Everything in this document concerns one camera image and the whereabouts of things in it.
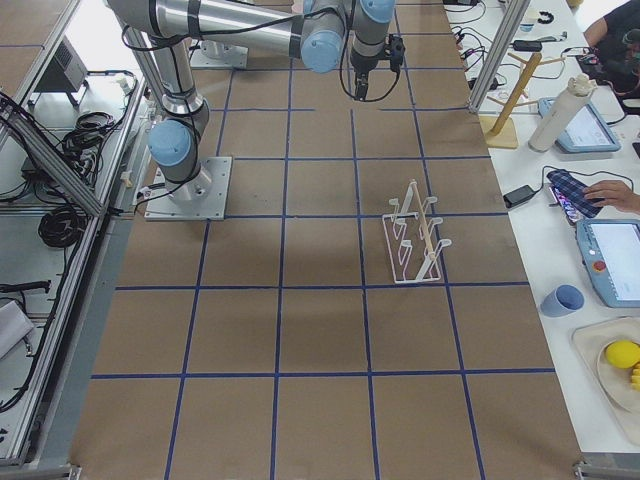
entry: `cup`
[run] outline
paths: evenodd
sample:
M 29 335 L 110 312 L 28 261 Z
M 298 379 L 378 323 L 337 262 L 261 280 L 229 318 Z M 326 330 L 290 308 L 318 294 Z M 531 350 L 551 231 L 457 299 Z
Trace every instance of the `cup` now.
M 547 317 L 562 317 L 580 310 L 584 305 L 582 292 L 573 285 L 560 285 L 540 304 L 540 311 Z
M 520 22 L 520 30 L 523 32 L 530 32 L 533 30 L 533 26 L 540 18 L 540 13 L 537 10 L 533 10 L 531 8 L 527 9 L 524 12 L 524 16 L 522 17 L 522 21 Z

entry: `white bottle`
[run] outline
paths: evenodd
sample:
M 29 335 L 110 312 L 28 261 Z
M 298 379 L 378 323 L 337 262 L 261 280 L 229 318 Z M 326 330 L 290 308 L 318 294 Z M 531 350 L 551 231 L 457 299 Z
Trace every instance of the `white bottle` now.
M 596 86 L 595 80 L 589 80 L 584 73 L 570 78 L 567 88 L 556 97 L 551 110 L 531 135 L 529 147 L 538 152 L 549 150 L 573 117 L 589 103 Z

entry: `yellow lemon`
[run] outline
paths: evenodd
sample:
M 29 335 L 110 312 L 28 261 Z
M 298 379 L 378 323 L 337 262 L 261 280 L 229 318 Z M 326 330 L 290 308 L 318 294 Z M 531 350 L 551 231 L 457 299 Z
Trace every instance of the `yellow lemon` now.
M 607 346 L 604 356 L 614 367 L 630 368 L 640 362 L 640 346 L 631 340 L 618 340 Z

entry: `beige tray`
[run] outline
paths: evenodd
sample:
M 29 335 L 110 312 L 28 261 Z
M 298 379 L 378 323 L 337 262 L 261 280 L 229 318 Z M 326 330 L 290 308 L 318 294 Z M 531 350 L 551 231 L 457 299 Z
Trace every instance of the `beige tray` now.
M 621 407 L 607 393 L 607 388 L 602 385 L 598 375 L 598 360 L 604 347 L 615 340 L 625 338 L 640 343 L 640 319 L 624 317 L 579 328 L 573 332 L 572 340 L 589 371 L 593 374 L 602 394 L 611 405 L 611 410 L 618 420 L 620 428 L 632 443 L 640 445 L 640 413 L 634 413 Z M 640 392 L 638 392 L 638 402 L 640 402 Z

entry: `person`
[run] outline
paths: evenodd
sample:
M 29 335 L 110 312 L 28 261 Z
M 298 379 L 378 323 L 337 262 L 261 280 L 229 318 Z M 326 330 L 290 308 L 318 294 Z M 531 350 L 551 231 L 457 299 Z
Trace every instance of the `person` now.
M 611 205 L 621 212 L 631 212 L 640 215 L 640 195 L 622 180 L 602 180 L 594 183 L 583 191 L 587 200 L 601 199 L 593 204 L 596 207 Z
M 640 96 L 640 0 L 629 0 L 596 20 L 584 32 L 605 78 L 621 97 Z

